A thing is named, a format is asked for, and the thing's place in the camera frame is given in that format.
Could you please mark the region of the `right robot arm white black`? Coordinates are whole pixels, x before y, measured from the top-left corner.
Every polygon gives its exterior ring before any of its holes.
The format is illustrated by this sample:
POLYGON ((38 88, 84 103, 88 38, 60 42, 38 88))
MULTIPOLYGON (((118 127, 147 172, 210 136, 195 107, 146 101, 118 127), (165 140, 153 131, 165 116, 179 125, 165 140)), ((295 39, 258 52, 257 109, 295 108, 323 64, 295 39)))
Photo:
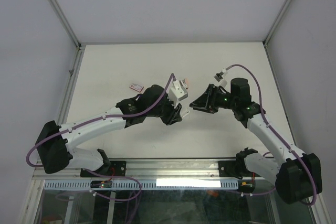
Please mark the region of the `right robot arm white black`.
POLYGON ((236 154, 232 167, 225 172, 242 179, 255 173, 274 185, 280 198, 287 204, 311 198, 314 204, 322 192, 321 164, 314 153, 306 154, 281 136, 266 121, 265 111, 251 99, 250 86, 245 78, 234 78, 230 91, 209 84, 205 92, 190 103, 190 108, 214 114, 219 109, 232 110, 235 119, 253 133, 270 151, 273 160, 257 150, 245 148, 236 154))

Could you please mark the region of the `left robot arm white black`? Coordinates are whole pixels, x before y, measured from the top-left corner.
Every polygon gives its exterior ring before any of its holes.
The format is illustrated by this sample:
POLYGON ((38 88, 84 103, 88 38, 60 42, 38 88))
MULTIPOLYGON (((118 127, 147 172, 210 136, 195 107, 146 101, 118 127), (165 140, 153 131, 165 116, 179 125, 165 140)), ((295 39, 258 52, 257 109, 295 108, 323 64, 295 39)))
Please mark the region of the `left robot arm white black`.
POLYGON ((99 135, 143 123, 147 117, 159 118, 165 125, 180 122, 181 101, 187 97, 184 86, 172 85, 165 90, 154 84, 143 94, 124 99, 86 121, 63 125, 57 125, 55 121, 46 123, 36 141, 45 173, 80 168, 85 173, 110 175, 111 162, 104 150, 98 148, 90 151, 79 148, 79 145, 99 135))

